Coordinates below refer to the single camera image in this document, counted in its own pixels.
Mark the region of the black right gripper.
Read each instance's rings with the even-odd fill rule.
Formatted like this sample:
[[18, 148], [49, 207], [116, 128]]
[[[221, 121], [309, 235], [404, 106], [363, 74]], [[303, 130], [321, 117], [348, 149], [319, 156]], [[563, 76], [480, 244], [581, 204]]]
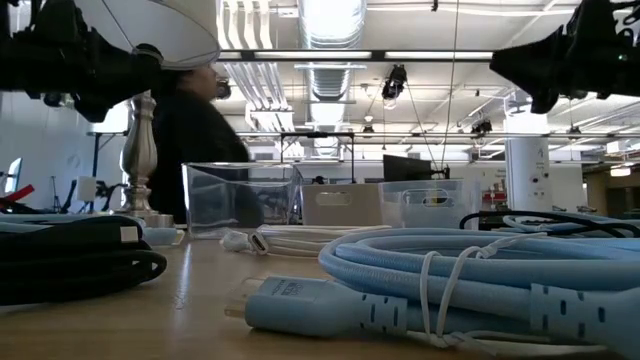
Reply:
[[[637, 1], [583, 0], [576, 8], [567, 24], [572, 93], [594, 92], [599, 98], [639, 95], [639, 46], [632, 33], [616, 30], [614, 17], [627, 8], [632, 12], [623, 24], [629, 26], [639, 19]], [[496, 50], [489, 68], [522, 90], [531, 90], [531, 112], [546, 114], [568, 91], [565, 85], [543, 86], [566, 49], [566, 40], [564, 28], [559, 27], [539, 41]]]

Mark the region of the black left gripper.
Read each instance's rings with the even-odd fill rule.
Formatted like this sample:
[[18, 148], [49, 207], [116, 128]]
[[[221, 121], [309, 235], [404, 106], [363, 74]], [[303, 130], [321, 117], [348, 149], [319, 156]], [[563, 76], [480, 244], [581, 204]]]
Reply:
[[95, 28], [71, 42], [46, 42], [34, 32], [1, 34], [3, 91], [75, 93], [74, 108], [102, 123], [115, 105], [133, 98], [161, 70], [163, 55], [142, 43], [131, 52], [100, 43]]

